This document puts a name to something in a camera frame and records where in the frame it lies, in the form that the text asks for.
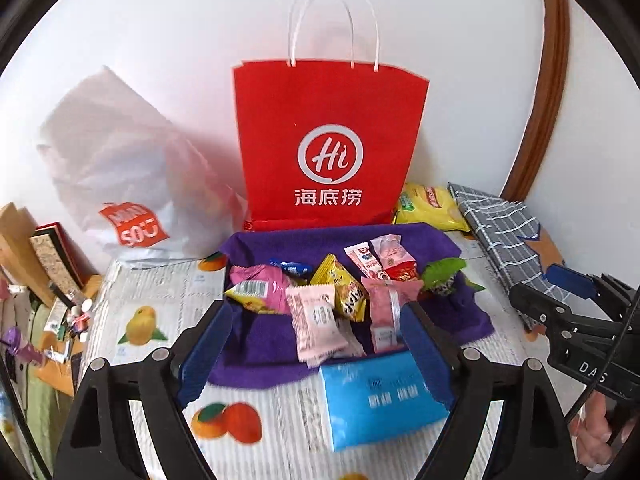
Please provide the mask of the person right hand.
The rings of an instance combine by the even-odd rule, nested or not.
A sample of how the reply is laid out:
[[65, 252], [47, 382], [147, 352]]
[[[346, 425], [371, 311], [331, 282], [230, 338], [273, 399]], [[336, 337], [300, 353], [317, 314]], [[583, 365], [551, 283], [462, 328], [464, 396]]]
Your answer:
[[613, 463], [639, 418], [637, 413], [632, 414], [613, 443], [610, 443], [608, 440], [612, 437], [613, 429], [606, 419], [607, 411], [608, 398], [593, 391], [582, 410], [568, 425], [578, 463], [593, 474], [602, 474]]

